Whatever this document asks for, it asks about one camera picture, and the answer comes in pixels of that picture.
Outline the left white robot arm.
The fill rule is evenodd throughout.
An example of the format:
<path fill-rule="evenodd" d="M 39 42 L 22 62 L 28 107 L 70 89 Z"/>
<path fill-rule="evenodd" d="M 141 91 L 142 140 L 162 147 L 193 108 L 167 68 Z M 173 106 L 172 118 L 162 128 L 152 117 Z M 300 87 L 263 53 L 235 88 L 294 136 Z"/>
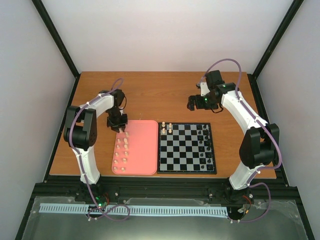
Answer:
<path fill-rule="evenodd" d="M 106 126 L 121 133 L 128 124 L 128 115 L 121 107 L 126 100 L 121 89 L 101 91 L 94 99 L 80 106 L 67 108 L 63 138 L 72 148 L 80 170 L 80 181 L 90 186 L 86 195 L 92 201 L 103 198 L 104 188 L 97 184 L 101 176 L 95 159 L 94 145 L 98 137 L 97 119 L 107 113 Z"/>

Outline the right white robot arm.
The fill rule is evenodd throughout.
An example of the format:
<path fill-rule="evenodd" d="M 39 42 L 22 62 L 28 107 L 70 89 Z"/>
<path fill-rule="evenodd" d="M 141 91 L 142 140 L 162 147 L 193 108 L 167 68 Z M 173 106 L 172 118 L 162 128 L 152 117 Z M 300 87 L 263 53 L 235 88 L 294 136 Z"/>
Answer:
<path fill-rule="evenodd" d="M 244 134 L 239 148 L 240 163 L 216 194 L 229 203 L 236 203 L 248 192 L 252 179 L 280 158 L 279 127 L 260 117 L 236 84 L 226 83 L 218 70 L 205 73 L 197 88 L 200 94 L 188 98 L 187 108 L 190 111 L 204 109 L 219 113 L 228 110 Z"/>

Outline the black white chess board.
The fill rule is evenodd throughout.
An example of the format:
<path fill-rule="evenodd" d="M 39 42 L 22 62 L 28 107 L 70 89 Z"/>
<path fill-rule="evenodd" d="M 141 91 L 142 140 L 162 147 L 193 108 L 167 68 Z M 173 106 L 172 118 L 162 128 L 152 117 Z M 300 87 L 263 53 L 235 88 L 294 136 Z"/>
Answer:
<path fill-rule="evenodd" d="M 162 134 L 162 122 L 158 123 L 158 160 L 159 174 L 217 174 L 214 141 L 209 122 L 174 122 L 172 133 L 169 133 L 169 123 L 166 133 Z"/>

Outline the pink plastic tray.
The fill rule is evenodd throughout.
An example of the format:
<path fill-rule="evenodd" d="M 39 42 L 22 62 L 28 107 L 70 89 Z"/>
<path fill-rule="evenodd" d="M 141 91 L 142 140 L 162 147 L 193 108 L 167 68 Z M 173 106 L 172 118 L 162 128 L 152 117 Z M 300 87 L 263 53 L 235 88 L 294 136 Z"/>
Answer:
<path fill-rule="evenodd" d="M 158 123 L 154 120 L 129 120 L 126 131 L 118 133 L 111 170 L 116 175 L 151 176 L 157 171 Z"/>

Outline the black aluminium frame rail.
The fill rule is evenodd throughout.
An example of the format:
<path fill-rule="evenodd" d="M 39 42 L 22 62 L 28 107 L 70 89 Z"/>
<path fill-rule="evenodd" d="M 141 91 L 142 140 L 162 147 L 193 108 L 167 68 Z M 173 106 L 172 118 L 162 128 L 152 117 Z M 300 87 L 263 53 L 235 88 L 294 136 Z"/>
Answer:
<path fill-rule="evenodd" d="M 92 203 L 94 197 L 120 203 L 131 198 L 194 199 L 220 205 L 239 205 L 255 200 L 294 200 L 300 203 L 297 187 L 286 185 L 278 179 L 263 179 L 267 186 L 233 190 L 227 179 L 217 178 L 167 178 L 167 177 L 106 177 L 87 187 L 78 176 L 49 176 L 37 183 L 32 191 L 35 197 L 73 197 L 78 202 Z"/>

